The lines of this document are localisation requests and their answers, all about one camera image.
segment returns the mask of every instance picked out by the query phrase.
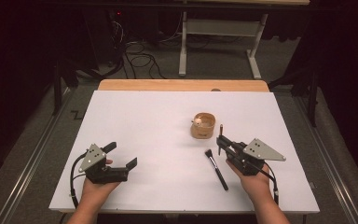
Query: wire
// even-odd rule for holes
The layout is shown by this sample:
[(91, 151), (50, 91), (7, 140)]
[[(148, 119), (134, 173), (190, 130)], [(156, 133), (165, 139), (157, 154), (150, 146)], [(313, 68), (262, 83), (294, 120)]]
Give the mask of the wire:
[(275, 174), (274, 172), (271, 170), (271, 168), (269, 167), (269, 165), (264, 162), (267, 167), (270, 169), (270, 171), (272, 172), (272, 175), (271, 176), (269, 173), (265, 172), (264, 170), (258, 168), (257, 166), (255, 166), (253, 163), (249, 162), (249, 161), (245, 161), (246, 164), (248, 165), (251, 165), (253, 168), (255, 168), (257, 171), (259, 171), (261, 174), (265, 175), (266, 177), (268, 177), (270, 180), (272, 180), (272, 183), (274, 184), (274, 188), (273, 188), (273, 191), (274, 191), (274, 201), (276, 204), (279, 204), (279, 191), (278, 191), (278, 184), (277, 184), (277, 180), (275, 178)]
[(61, 219), (60, 219), (60, 224), (63, 223), (63, 219), (66, 217), (66, 215), (67, 215), (67, 213), (62, 214)]
[[(141, 48), (136, 51), (129, 51), (129, 48), (132, 46), (141, 46)], [(150, 65), (149, 71), (148, 71), (148, 75), (150, 76), (150, 78), (154, 79), (151, 72), (152, 72), (153, 67), (156, 66), (156, 68), (158, 69), (158, 75), (161, 78), (167, 79), (165, 76), (163, 76), (161, 74), (161, 70), (159, 69), (156, 58), (151, 54), (144, 53), (144, 50), (145, 50), (145, 46), (141, 42), (131, 42), (126, 47), (125, 56), (131, 66), (131, 70), (133, 72), (134, 78), (135, 79), (137, 78), (135, 68), (146, 67), (146, 66)], [(147, 61), (143, 62), (143, 63), (136, 64), (135, 61), (137, 61), (139, 59), (147, 59)]]
[(77, 163), (86, 157), (86, 154), (87, 154), (87, 151), (80, 155), (74, 162), (74, 164), (72, 165), (72, 169), (71, 169), (71, 176), (70, 176), (70, 186), (71, 186), (71, 197), (72, 197), (72, 201), (74, 202), (74, 206), (75, 208), (77, 208), (77, 206), (79, 205), (79, 202), (77, 200), (77, 197), (76, 197), (76, 191), (75, 191), (75, 188), (74, 188), (74, 172), (75, 172), (75, 167), (77, 165)]
[(180, 18), (179, 18), (179, 22), (178, 22), (178, 25), (176, 26), (176, 30), (175, 32), (173, 33), (173, 35), (171, 37), (168, 37), (167, 39), (163, 39), (163, 40), (159, 40), (159, 43), (163, 43), (163, 42), (167, 42), (167, 41), (170, 41), (172, 39), (175, 39), (179, 36), (182, 36), (182, 35), (179, 35), (178, 32), (179, 32), (179, 28), (180, 28), (180, 24), (182, 23), (182, 19), (183, 19), (183, 13), (180, 14)]
[(78, 178), (78, 177), (81, 177), (82, 175), (77, 175), (77, 176), (75, 176), (72, 180), (75, 180), (76, 178)]
[(270, 171), (272, 173), (272, 176), (274, 177), (274, 181), (273, 181), (273, 183), (274, 183), (274, 189), (273, 189), (274, 190), (274, 201), (275, 201), (276, 204), (279, 204), (279, 191), (278, 191), (278, 184), (277, 184), (277, 181), (276, 181), (277, 178), (276, 178), (274, 172), (272, 171), (271, 167), (269, 166), (269, 164), (266, 163), (266, 162), (264, 162), (264, 163), (270, 169)]

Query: hand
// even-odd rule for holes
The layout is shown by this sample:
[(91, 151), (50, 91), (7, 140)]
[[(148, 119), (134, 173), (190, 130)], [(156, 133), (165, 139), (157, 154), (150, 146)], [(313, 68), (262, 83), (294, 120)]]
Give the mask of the hand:
[[(106, 164), (111, 164), (111, 160), (107, 160)], [(98, 212), (106, 202), (109, 194), (117, 188), (121, 182), (108, 184), (93, 184), (88, 178), (85, 178), (83, 184), (83, 192), (81, 194), (80, 203), (68, 221), (73, 223), (94, 223)]]
[[(257, 175), (243, 175), (231, 162), (226, 160), (229, 167), (241, 180), (243, 189), (255, 207), (255, 215), (259, 224), (287, 224), (287, 220), (280, 207), (272, 199), (269, 191), (269, 178), (261, 173)], [(269, 168), (265, 164), (263, 170), (268, 173)]]
[[(266, 196), (271, 196), (269, 191), (269, 178), (261, 173), (257, 175), (243, 175), (229, 160), (226, 160), (227, 164), (237, 174), (241, 180), (243, 189), (248, 193), (252, 201), (259, 201)], [(269, 168), (265, 164), (263, 170), (268, 173)]]
[[(111, 160), (106, 160), (106, 164), (111, 163)], [(91, 208), (99, 210), (109, 194), (117, 188), (120, 183), (121, 182), (93, 184), (88, 178), (85, 178), (80, 203), (86, 203), (88, 206), (91, 206)]]

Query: dark background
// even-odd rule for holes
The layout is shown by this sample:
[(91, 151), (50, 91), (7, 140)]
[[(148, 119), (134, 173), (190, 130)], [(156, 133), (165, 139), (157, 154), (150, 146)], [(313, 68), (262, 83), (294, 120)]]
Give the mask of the dark background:
[[(314, 0), (311, 4), (340, 6), (341, 10), (271, 14), (263, 38), (277, 35), (285, 41), (302, 36), (287, 74), (312, 63), (319, 86), (358, 165), (358, 1)], [(123, 22), (134, 36), (155, 44), (157, 31), (173, 34), (179, 18), (175, 12), (132, 10), (125, 15)], [(191, 16), (243, 17), (226, 13)], [(78, 8), (41, 8), (35, 1), (0, 0), (0, 166), (52, 84), (54, 66), (62, 55), (90, 68), (96, 66)], [(287, 84), (301, 78), (290, 79)]]

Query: cable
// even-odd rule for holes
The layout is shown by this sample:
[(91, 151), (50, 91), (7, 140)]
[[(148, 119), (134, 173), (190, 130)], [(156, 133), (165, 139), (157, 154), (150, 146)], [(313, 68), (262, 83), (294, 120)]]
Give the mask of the cable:
[(271, 168), (269, 167), (269, 165), (264, 162), (267, 167), (270, 169), (270, 171), (272, 172), (272, 175), (271, 176), (269, 173), (265, 172), (264, 170), (258, 168), (257, 166), (255, 166), (254, 164), (252, 164), (251, 162), (248, 162), (248, 161), (245, 161), (246, 164), (248, 165), (251, 165), (253, 168), (255, 168), (257, 171), (259, 171), (261, 174), (265, 175), (266, 177), (268, 177), (270, 180), (272, 180), (272, 183), (274, 184), (274, 188), (273, 188), (273, 191), (274, 191), (274, 201), (276, 204), (279, 204), (279, 191), (278, 191), (278, 184), (277, 184), (277, 181), (276, 181), (276, 177), (275, 177), (275, 174), (274, 172), (271, 170)]
[(72, 180), (75, 180), (76, 178), (78, 178), (78, 177), (81, 177), (82, 175), (77, 175), (77, 176), (75, 176)]
[(76, 191), (75, 191), (75, 188), (74, 188), (74, 172), (75, 172), (75, 167), (77, 165), (77, 163), (86, 157), (86, 154), (87, 154), (87, 151), (80, 155), (74, 162), (74, 164), (72, 165), (72, 169), (71, 169), (71, 176), (70, 176), (70, 186), (71, 186), (71, 197), (72, 197), (72, 201), (74, 202), (74, 206), (75, 208), (77, 208), (77, 206), (79, 205), (79, 202), (77, 200), (77, 197), (76, 197)]
[(67, 213), (62, 214), (61, 219), (60, 219), (60, 224), (63, 223), (63, 219), (66, 217), (66, 214), (67, 214)]
[[(136, 50), (134, 52), (128, 52), (128, 49), (132, 46), (141, 46), (141, 49), (139, 50)], [(158, 69), (158, 75), (163, 78), (163, 79), (167, 79), (165, 76), (163, 76), (161, 74), (161, 71), (159, 69), (159, 66), (156, 62), (156, 58), (151, 55), (151, 54), (148, 54), (148, 53), (144, 53), (144, 50), (145, 50), (145, 46), (140, 43), (140, 42), (131, 42), (128, 44), (128, 46), (126, 47), (126, 52), (125, 52), (125, 56), (126, 56), (126, 59), (127, 61), (129, 62), (130, 66), (131, 66), (131, 69), (132, 69), (132, 72), (134, 74), (134, 78), (136, 79), (137, 76), (136, 76), (136, 72), (135, 72), (135, 68), (139, 68), (139, 67), (146, 67), (147, 65), (150, 65), (150, 68), (149, 68), (149, 71), (148, 71), (148, 75), (150, 76), (150, 78), (154, 79), (154, 77), (152, 76), (151, 74), (151, 70), (154, 66), (156, 66), (156, 68)], [(138, 59), (148, 59), (145, 63), (142, 63), (142, 64), (135, 64), (134, 61), (138, 60)]]

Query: human hand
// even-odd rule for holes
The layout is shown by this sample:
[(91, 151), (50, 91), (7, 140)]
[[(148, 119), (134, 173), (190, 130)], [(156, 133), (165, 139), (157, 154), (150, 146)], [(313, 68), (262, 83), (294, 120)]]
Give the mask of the human hand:
[[(106, 164), (111, 163), (111, 160), (106, 160)], [(80, 203), (74, 214), (68, 220), (68, 224), (95, 223), (98, 212), (105, 203), (107, 197), (120, 183), (121, 182), (93, 184), (88, 178), (85, 178)]]
[[(249, 198), (260, 201), (266, 197), (272, 198), (269, 191), (269, 178), (261, 173), (257, 175), (243, 175), (229, 160), (226, 160), (229, 167), (240, 178), (243, 189), (248, 193)], [(263, 170), (268, 173), (269, 168), (265, 164)]]
[[(106, 164), (111, 164), (111, 160), (106, 160)], [(117, 188), (121, 182), (107, 184), (93, 184), (88, 178), (85, 178), (83, 192), (80, 204), (85, 203), (89, 209), (99, 210), (105, 203), (109, 194)]]

